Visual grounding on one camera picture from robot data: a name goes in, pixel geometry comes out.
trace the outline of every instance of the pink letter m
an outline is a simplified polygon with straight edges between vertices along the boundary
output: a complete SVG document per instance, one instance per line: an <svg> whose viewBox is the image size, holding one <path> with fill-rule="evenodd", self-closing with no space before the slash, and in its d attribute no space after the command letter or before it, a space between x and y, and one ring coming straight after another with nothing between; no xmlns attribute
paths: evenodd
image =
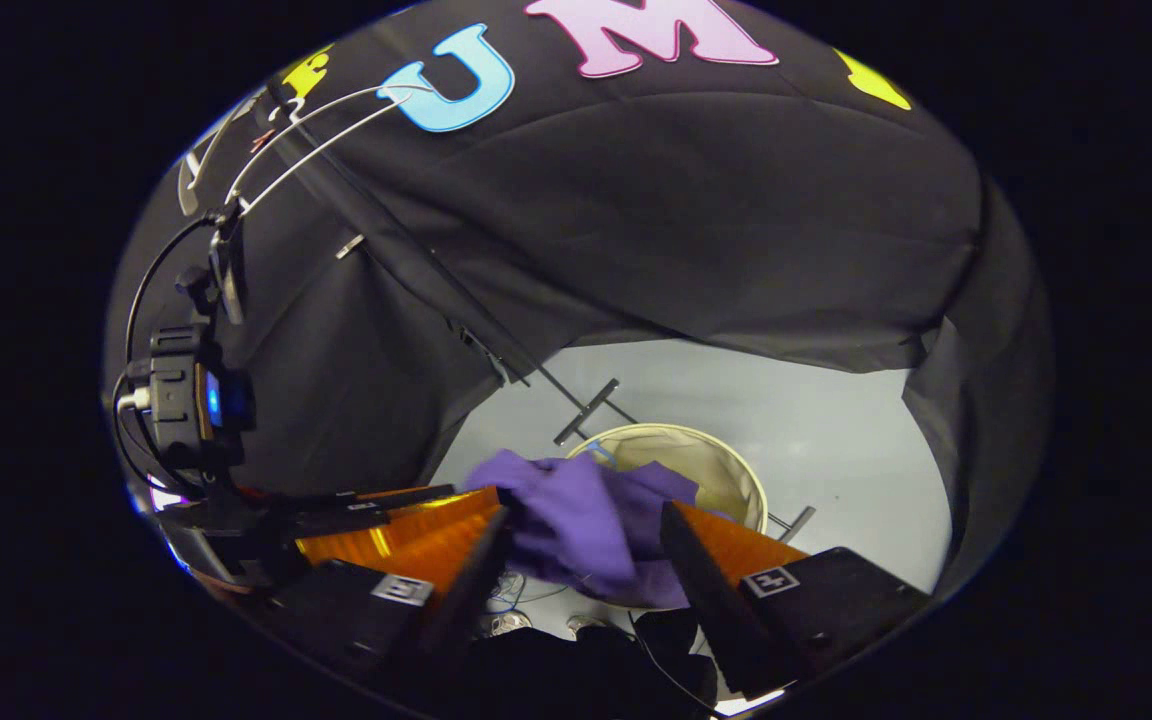
<svg viewBox="0 0 1152 720"><path fill-rule="evenodd" d="M679 59L679 28L696 37L691 53L711 63L775 65L776 55L756 44L713 0L643 0L643 9L616 0L539 0L529 15L550 15L573 37L585 63L579 74L598 78L629 73L643 56L626 53L612 33L672 63Z"/></svg>

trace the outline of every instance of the metal rod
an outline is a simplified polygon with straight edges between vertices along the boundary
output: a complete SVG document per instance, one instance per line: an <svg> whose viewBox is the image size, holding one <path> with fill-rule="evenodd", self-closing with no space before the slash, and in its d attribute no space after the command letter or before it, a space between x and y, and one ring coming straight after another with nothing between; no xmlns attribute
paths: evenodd
<svg viewBox="0 0 1152 720"><path fill-rule="evenodd" d="M558 433L558 437L554 438L554 445L561 446L563 442L567 442L567 438L571 437L571 433L577 432L577 429L579 429L581 423L584 423L585 418L589 418L590 415L593 415L594 410L598 410L598 406L601 406L604 404L604 402L607 402L607 396L612 395L612 392L620 386L621 381L619 381L616 378L612 378L611 382L605 384L605 386L602 386L602 389L598 391L598 395L594 395L594 400L590 400L589 406L582 407L579 409L579 414L576 414L571 423L567 423L567 427L563 429L563 432Z"/></svg>
<svg viewBox="0 0 1152 720"><path fill-rule="evenodd" d="M786 525L783 521L776 520L776 523L785 528L785 532L781 533L781 537L776 538L776 541L790 541L794 539L794 536L799 533L799 530L803 529L803 525L808 524L808 521L811 520L813 515L814 507L809 505L804 507L803 511L799 511L799 516L797 516L797 518L788 525ZM774 518L771 511L768 511L767 516L768 518Z"/></svg>
<svg viewBox="0 0 1152 720"><path fill-rule="evenodd" d="M616 404L614 404L614 402L612 402L611 400L607 401L607 407L611 407L612 410L616 410L617 414L621 414L622 418L629 420L631 425L639 424L638 420L631 418L630 414L627 414L626 410L621 410L620 407L616 407Z"/></svg>

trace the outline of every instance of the blue wire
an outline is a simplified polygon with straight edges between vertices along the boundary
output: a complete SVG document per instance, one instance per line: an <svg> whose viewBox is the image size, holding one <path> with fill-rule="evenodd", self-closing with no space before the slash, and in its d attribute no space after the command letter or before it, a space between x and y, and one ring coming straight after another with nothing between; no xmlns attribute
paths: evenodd
<svg viewBox="0 0 1152 720"><path fill-rule="evenodd" d="M500 602L508 602L509 604L508 609L506 609L506 611L484 612L484 615L503 615L503 614L506 614L506 612L511 612L513 609L515 609L515 607L518 607L518 598L522 597L522 591L525 591L525 589L526 589L526 575L522 575L522 584L518 588L518 593L513 597L511 601L506 600L506 598L502 598L502 597L500 597L498 594L493 594L492 597L488 598L488 600L498 600Z"/></svg>

